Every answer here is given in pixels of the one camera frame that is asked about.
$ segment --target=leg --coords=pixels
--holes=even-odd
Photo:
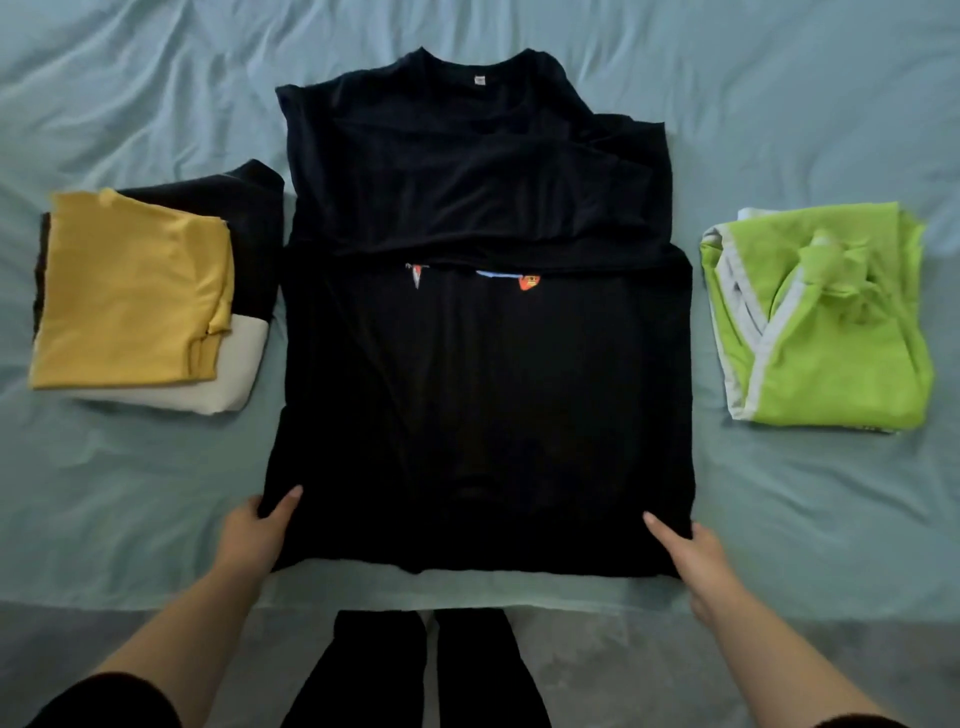
[[[500,609],[437,612],[442,728],[549,728],[540,692]]]
[[[416,612],[341,612],[282,728],[420,728],[425,666]]]

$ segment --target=yellow shirt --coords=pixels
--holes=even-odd
[[[112,189],[53,201],[31,387],[216,378],[233,301],[227,224]]]

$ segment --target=black sleeve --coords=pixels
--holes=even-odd
[[[903,723],[880,716],[838,716],[817,728],[906,728]]]
[[[146,680],[104,672],[51,700],[27,728],[90,725],[97,728],[181,728],[174,707]]]

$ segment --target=bed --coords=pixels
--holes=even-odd
[[[960,619],[960,6],[112,2],[7,4],[0,24],[0,600],[154,608],[208,566],[219,521],[258,493],[283,399],[284,309],[247,407],[201,417],[27,387],[40,213],[58,189],[222,172],[287,180],[274,88],[420,46],[489,63],[554,55],[596,111],[663,121],[674,242],[744,206],[900,201],[928,223],[926,425],[889,435],[774,429],[726,411],[706,289],[692,328],[694,514],[745,581],[798,619]],[[526,604],[683,609],[678,583],[301,564],[263,606]]]

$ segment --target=folded clothes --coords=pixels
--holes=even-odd
[[[31,386],[215,378],[233,300],[227,224],[112,189],[53,200]]]
[[[241,409],[250,396],[263,355],[278,287],[283,246],[283,178],[251,159],[223,174],[121,190],[140,202],[163,205],[227,222],[233,251],[234,291],[230,334],[217,358],[217,378],[168,386],[72,389],[82,400],[119,401],[210,415]],[[50,216],[43,215],[36,261],[34,331],[46,298]]]
[[[736,420],[899,430],[924,422],[924,226],[896,203],[748,208],[700,245]]]

